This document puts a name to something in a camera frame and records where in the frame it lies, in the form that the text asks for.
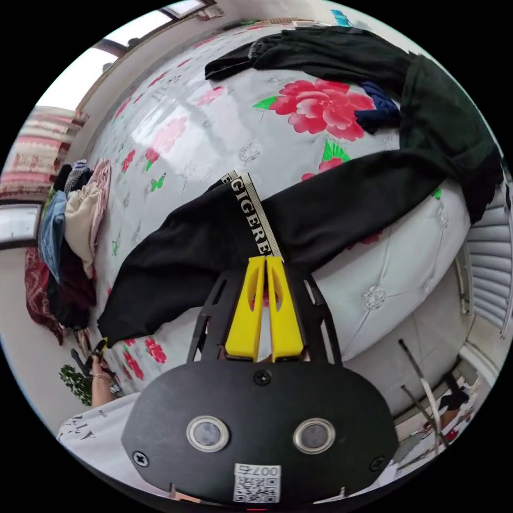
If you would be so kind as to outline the person's left hand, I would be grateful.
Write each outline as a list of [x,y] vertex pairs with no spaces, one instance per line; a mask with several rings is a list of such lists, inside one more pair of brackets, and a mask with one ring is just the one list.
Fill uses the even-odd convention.
[[104,359],[98,355],[92,355],[90,375],[93,378],[105,378],[115,381],[115,373],[110,370]]

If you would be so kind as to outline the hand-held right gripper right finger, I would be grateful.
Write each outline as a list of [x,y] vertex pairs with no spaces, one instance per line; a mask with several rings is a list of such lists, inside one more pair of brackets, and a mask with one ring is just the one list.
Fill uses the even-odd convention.
[[303,341],[282,259],[277,256],[266,257],[266,271],[271,361],[300,357],[303,352]]

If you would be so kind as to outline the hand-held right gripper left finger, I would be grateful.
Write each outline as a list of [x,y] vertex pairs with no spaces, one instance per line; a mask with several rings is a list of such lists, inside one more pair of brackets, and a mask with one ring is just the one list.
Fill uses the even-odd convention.
[[229,358],[258,358],[265,272],[265,256],[249,259],[224,346]]

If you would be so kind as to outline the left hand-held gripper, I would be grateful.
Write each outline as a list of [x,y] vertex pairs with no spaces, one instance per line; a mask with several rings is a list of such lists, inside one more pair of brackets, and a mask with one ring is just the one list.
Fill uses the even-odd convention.
[[97,356],[97,357],[101,358],[107,348],[108,348],[108,339],[102,338],[96,345],[95,349],[87,353],[87,357],[85,359],[81,358],[81,356],[79,355],[79,353],[76,349],[71,349],[70,355],[71,355],[71,358],[74,360],[74,362],[77,364],[79,370],[82,372],[84,377],[88,378],[88,377],[90,377],[91,370],[92,370],[93,357]]

